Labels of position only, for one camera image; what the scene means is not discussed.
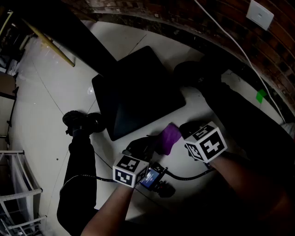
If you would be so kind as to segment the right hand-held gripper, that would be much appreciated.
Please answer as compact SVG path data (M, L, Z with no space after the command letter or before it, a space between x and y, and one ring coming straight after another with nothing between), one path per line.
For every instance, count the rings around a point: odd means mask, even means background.
M182 124L179 130L184 146L194 160L209 163L227 149L219 127L212 121L190 121Z

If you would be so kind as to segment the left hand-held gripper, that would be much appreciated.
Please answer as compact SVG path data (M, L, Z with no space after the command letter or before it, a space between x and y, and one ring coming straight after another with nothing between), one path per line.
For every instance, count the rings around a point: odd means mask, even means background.
M115 159L113 180L134 188L147 175L158 144L158 136L146 136L132 141Z

